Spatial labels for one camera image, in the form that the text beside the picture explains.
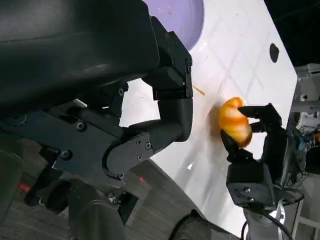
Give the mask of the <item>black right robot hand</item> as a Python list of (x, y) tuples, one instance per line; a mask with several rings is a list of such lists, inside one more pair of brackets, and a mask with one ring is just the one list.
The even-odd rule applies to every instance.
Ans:
[(238, 119), (244, 122), (230, 122), (221, 127), (220, 136), (228, 152), (227, 160), (232, 164), (255, 163), (253, 154), (245, 147), (254, 133), (266, 133), (261, 161), (271, 166), (282, 164), (288, 145), (287, 131), (282, 128), (282, 118), (269, 103), (260, 106), (239, 106)]

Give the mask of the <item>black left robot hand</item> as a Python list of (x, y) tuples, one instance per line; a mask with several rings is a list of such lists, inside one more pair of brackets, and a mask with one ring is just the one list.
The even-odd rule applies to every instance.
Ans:
[(192, 63), (141, 0), (3, 0), (0, 128), (56, 169), (119, 182), (189, 138)]

